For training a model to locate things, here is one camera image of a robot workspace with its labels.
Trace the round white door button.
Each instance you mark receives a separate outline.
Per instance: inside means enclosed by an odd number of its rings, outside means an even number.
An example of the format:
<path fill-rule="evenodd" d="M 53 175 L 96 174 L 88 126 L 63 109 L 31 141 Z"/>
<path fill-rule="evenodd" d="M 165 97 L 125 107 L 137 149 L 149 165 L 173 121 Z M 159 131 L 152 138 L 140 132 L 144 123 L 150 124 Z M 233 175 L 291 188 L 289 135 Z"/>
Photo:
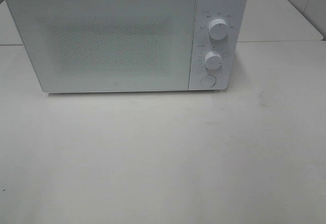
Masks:
<path fill-rule="evenodd" d="M 214 75 L 205 75 L 201 78 L 201 85 L 207 88 L 212 88 L 216 84 L 216 77 Z"/>

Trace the white microwave door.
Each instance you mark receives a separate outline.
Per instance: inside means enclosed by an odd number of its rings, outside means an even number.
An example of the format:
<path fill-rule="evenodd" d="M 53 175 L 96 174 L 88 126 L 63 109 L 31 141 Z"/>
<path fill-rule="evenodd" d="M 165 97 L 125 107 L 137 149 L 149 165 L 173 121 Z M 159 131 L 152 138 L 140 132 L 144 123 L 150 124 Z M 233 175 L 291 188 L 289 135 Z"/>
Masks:
<path fill-rule="evenodd" d="M 7 0 L 43 91 L 188 88 L 196 0 Z"/>

